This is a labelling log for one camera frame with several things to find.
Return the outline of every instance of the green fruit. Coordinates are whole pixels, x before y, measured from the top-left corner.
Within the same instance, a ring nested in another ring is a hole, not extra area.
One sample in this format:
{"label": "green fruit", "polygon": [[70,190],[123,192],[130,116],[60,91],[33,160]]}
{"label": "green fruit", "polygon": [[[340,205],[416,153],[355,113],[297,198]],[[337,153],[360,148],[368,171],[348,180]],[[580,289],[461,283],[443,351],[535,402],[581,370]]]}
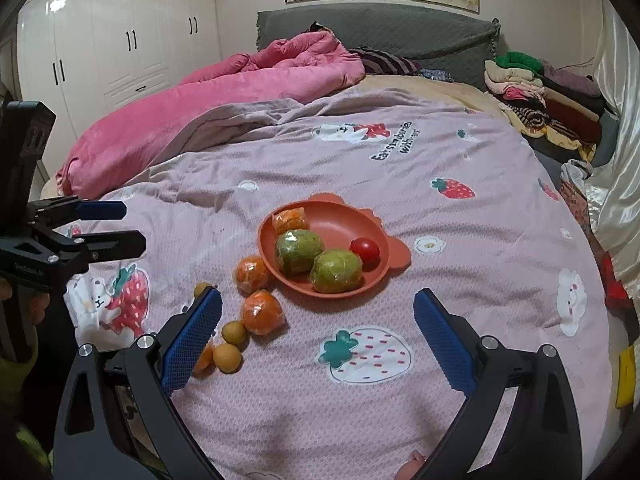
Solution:
{"label": "green fruit", "polygon": [[309,272],[314,266],[315,257],[322,251],[322,239],[305,229],[286,231],[276,240],[276,257],[285,276]]}
{"label": "green fruit", "polygon": [[362,260],[351,251],[325,251],[316,258],[309,281],[323,294],[355,290],[362,284]]}

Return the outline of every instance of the strawberry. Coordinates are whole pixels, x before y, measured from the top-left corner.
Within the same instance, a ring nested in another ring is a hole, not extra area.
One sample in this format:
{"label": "strawberry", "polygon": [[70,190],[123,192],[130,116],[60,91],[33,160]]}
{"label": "strawberry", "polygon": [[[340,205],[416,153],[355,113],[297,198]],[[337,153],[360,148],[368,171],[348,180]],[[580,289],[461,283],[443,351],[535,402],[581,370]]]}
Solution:
{"label": "strawberry", "polygon": [[473,198],[476,194],[469,186],[461,184],[452,178],[436,178],[431,181],[431,187],[447,198]]}
{"label": "strawberry", "polygon": [[113,300],[108,309],[120,308],[120,315],[111,321],[109,327],[116,333],[124,327],[133,330],[134,336],[143,335],[142,320],[146,317],[149,306],[149,280],[136,264],[120,269],[113,282]]}
{"label": "strawberry", "polygon": [[549,184],[545,184],[544,182],[542,182],[540,179],[538,179],[538,185],[542,188],[542,191],[545,192],[545,194],[552,199],[554,202],[560,202],[560,198],[558,197],[558,195],[554,192],[553,189],[551,189],[549,187]]}
{"label": "strawberry", "polygon": [[322,349],[318,362],[329,365],[327,372],[338,383],[379,383],[405,373],[412,363],[409,347],[384,328],[340,330]]}

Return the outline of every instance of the wrapped orange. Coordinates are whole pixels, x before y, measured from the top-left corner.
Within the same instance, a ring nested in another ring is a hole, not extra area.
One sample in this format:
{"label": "wrapped orange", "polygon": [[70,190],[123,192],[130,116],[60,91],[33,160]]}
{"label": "wrapped orange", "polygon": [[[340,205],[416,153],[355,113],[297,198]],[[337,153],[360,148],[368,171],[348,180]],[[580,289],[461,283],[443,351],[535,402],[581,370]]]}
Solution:
{"label": "wrapped orange", "polygon": [[213,362],[213,346],[210,343],[204,347],[198,362],[193,367],[193,373],[199,374],[205,370]]}
{"label": "wrapped orange", "polygon": [[234,282],[246,294],[253,294],[269,283],[269,269],[260,256],[248,256],[240,260],[234,269]]}
{"label": "wrapped orange", "polygon": [[255,335],[267,335],[286,322],[280,302],[266,290],[258,290],[244,300],[241,320]]}
{"label": "wrapped orange", "polygon": [[276,236],[293,229],[309,229],[309,222],[303,207],[287,209],[271,215],[271,224],[276,231]]}

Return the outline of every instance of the pink blanket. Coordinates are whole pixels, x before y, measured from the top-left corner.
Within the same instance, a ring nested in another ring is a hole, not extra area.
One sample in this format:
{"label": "pink blanket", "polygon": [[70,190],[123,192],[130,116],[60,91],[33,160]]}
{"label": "pink blanket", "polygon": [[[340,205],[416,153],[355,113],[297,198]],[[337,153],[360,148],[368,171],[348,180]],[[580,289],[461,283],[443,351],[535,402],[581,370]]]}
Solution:
{"label": "pink blanket", "polygon": [[217,106],[278,98],[306,104],[363,78],[357,54],[327,31],[277,40],[253,55],[236,54],[94,123],[58,171],[58,191],[94,199],[117,189],[191,120]]}

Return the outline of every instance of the cabinet door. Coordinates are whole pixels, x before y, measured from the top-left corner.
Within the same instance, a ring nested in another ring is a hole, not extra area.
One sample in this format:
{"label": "cabinet door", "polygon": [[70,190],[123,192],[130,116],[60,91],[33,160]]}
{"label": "cabinet door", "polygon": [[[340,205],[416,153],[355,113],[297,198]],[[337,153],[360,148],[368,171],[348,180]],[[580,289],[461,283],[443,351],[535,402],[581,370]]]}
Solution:
{"label": "cabinet door", "polygon": [[127,0],[92,0],[92,19],[98,76],[107,94],[135,78]]}
{"label": "cabinet door", "polygon": [[96,84],[98,63],[91,0],[65,0],[53,16],[60,86],[79,137],[107,113],[104,92]]}
{"label": "cabinet door", "polygon": [[33,0],[18,15],[18,77],[25,101],[41,101],[56,115],[42,162],[53,176],[62,167],[76,133],[66,111],[61,75],[56,65],[52,9],[59,0]]}
{"label": "cabinet door", "polygon": [[170,79],[173,84],[196,70],[191,48],[194,20],[190,0],[166,0],[166,16],[171,48]]}
{"label": "cabinet door", "polygon": [[136,75],[166,70],[169,51],[165,0],[127,0],[136,59]]}
{"label": "cabinet door", "polygon": [[191,0],[191,14],[195,22],[191,44],[196,67],[219,62],[221,56],[215,0]]}

